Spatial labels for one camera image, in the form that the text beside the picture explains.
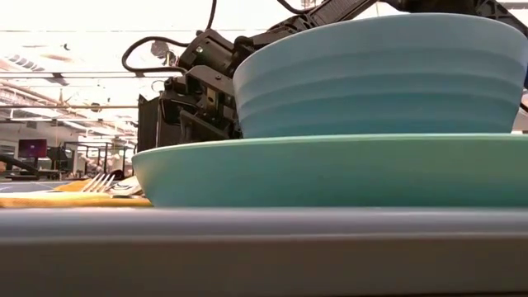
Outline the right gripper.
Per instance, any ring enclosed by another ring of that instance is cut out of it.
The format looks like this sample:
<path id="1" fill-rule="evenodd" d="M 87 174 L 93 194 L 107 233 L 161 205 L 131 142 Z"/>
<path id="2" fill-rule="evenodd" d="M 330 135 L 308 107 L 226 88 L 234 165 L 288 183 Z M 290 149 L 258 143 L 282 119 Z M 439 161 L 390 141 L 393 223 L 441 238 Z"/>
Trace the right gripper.
<path id="1" fill-rule="evenodd" d="M 207 29 L 186 47 L 177 60 L 184 70 L 165 82 L 159 97 L 167 125 L 176 126 L 179 144 L 240 139 L 233 75 L 254 51 L 252 41 L 241 36 L 232 43 Z"/>

